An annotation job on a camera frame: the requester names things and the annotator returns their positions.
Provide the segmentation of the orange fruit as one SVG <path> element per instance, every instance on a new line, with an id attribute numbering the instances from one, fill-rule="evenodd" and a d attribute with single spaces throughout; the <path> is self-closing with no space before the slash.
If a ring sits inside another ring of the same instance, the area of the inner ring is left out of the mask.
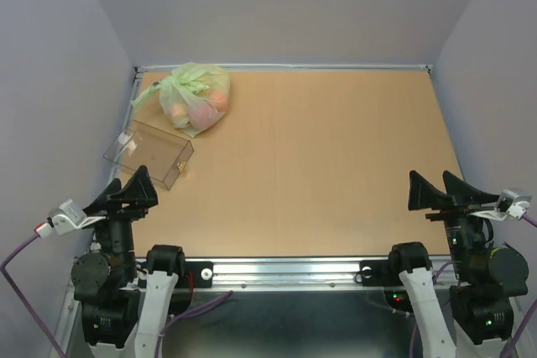
<path id="1" fill-rule="evenodd" d="M 209 104 L 212 105 L 217 111 L 225 112 L 227 110 L 227 94 L 221 91 L 212 91 L 209 95 Z"/>

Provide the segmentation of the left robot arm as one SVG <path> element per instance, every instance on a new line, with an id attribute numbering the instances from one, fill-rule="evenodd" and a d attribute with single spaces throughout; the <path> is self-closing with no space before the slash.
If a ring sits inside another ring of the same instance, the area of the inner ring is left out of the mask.
<path id="1" fill-rule="evenodd" d="M 95 357 L 160 357 L 175 286 L 186 278 L 180 246 L 155 245 L 146 256 L 145 287 L 138 276 L 132 223 L 159 203 L 146 166 L 126 184 L 114 179 L 86 208 L 97 250 L 77 258 L 70 272 L 81 304 L 85 342 Z"/>

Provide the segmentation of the light green plastic bag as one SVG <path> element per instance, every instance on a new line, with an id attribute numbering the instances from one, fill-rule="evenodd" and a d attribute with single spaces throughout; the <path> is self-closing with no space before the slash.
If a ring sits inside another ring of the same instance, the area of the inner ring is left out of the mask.
<path id="1" fill-rule="evenodd" d="M 230 88 L 230 76 L 221 67 L 190 62 L 178 66 L 164 79 L 154 82 L 143 90 L 131 102 L 131 105 L 134 110 L 138 110 L 147 104 L 150 99 L 157 96 L 162 111 L 172 126 L 180 129 L 189 137 L 195 137 L 204 131 L 197 131 L 191 126 L 188 115 L 189 109 L 203 103 L 209 104 L 209 95 L 212 91 L 226 93 L 229 102 Z M 219 112 L 217 122 L 226 112 Z"/>

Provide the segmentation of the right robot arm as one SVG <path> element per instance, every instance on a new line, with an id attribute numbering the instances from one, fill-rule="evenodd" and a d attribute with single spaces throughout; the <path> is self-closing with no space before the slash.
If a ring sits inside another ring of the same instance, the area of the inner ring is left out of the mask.
<path id="1" fill-rule="evenodd" d="M 420 242 L 392 247 L 386 273 L 409 296 L 425 357 L 508 357 L 523 328 L 514 327 L 511 300 L 528 292 L 529 265 L 520 252 L 493 242 L 493 221 L 522 220 L 532 196 L 520 189 L 489 194 L 449 171 L 438 190 L 417 171 L 409 173 L 408 209 L 427 210 L 443 223 L 457 280 L 450 288 L 454 328 L 448 329 L 436 296 L 429 254 Z"/>

